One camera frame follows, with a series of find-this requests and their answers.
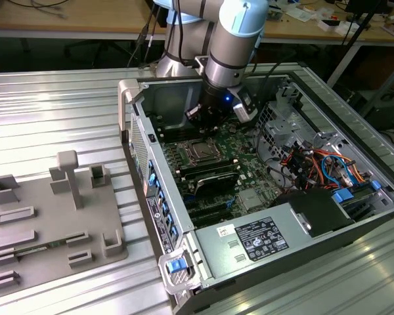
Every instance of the motherboard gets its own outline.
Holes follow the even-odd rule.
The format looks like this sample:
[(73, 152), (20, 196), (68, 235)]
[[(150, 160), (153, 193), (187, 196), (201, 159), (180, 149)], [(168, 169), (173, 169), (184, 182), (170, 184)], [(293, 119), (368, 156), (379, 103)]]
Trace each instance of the motherboard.
[(193, 224), (217, 224), (268, 208), (281, 193), (258, 159), (253, 129), (230, 119), (211, 137), (161, 143)]

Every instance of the blue clip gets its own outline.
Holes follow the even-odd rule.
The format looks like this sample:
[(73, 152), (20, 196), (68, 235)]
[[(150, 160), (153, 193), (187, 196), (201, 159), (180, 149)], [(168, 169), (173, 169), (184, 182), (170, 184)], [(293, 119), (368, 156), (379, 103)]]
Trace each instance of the blue clip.
[(167, 215), (168, 212), (169, 212), (169, 208), (168, 208), (166, 202), (164, 202), (164, 203), (162, 204), (162, 213), (163, 213), (164, 215)]
[(167, 267), (170, 274), (174, 274), (178, 271), (185, 270), (187, 268), (186, 261), (184, 258), (175, 259), (174, 261), (167, 262)]
[(172, 231), (172, 235), (173, 235), (174, 237), (178, 236), (177, 228), (175, 228), (175, 227), (173, 226), (173, 227), (171, 228), (171, 231)]
[(333, 196), (338, 203), (342, 203), (343, 201), (353, 198), (352, 193), (347, 188), (337, 190)]
[(171, 213), (168, 214), (167, 221), (168, 221), (168, 225), (170, 225), (173, 222)]
[(375, 189), (375, 190), (381, 189), (381, 184), (377, 180), (373, 180), (370, 184), (372, 185), (373, 189)]
[(156, 174), (153, 173), (151, 174), (150, 178), (149, 178), (149, 185), (153, 186), (153, 184), (155, 183), (156, 180)]

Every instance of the chair leg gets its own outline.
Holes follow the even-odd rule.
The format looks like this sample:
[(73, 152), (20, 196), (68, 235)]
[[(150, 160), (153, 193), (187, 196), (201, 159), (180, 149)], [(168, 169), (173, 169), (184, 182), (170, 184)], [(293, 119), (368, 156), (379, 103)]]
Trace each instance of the chair leg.
[(86, 39), (84, 41), (78, 41), (76, 43), (68, 44), (64, 46), (64, 56), (67, 58), (71, 57), (70, 49), (74, 47), (86, 46), (86, 45), (94, 45), (100, 44), (102, 41), (99, 39)]
[(95, 57), (94, 57), (93, 62), (92, 62), (92, 69), (95, 68), (95, 66), (98, 64), (100, 54), (101, 54), (102, 51), (106, 48), (105, 46), (106, 46), (105, 43), (101, 43), (101, 44), (98, 46), (98, 50), (97, 50), (97, 52), (95, 53)]
[(119, 51), (120, 53), (124, 54), (125, 56), (130, 57), (131, 52), (129, 52), (127, 49), (124, 49), (123, 47), (119, 46), (118, 44), (114, 42), (109, 42), (108, 45), (112, 48), (114, 48), (116, 51)]
[(22, 44), (22, 49), (24, 53), (28, 53), (31, 51), (31, 47), (29, 46), (28, 40), (26, 38), (21, 38), (20, 43)]

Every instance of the table leg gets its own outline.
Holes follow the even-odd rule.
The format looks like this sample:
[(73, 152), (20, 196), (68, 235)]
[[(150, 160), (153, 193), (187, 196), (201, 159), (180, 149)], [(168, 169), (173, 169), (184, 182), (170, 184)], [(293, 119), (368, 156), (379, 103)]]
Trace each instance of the table leg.
[(369, 113), (369, 111), (374, 107), (376, 101), (380, 100), (381, 97), (384, 95), (384, 93), (387, 92), (388, 89), (393, 86), (393, 84), (394, 84), (394, 71), (388, 77), (387, 81), (385, 81), (381, 85), (380, 89), (375, 92), (374, 96), (362, 108), (359, 109), (359, 114), (362, 117), (365, 117)]
[(352, 61), (353, 57), (357, 54), (358, 50), (360, 49), (360, 45), (353, 45), (344, 58), (341, 60), (337, 68), (334, 70), (333, 74), (327, 81), (327, 85), (329, 87), (333, 87), (340, 76), (343, 74), (344, 70), (346, 70), (347, 66), (349, 65), (350, 61)]

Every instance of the white label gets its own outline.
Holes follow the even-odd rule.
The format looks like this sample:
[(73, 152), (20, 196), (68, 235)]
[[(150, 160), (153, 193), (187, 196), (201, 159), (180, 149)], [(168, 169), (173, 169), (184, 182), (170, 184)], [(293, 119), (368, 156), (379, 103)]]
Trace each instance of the white label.
[(235, 225), (228, 224), (225, 226), (221, 226), (220, 228), (217, 228), (217, 233), (219, 233), (219, 236), (221, 238), (229, 234), (235, 234)]

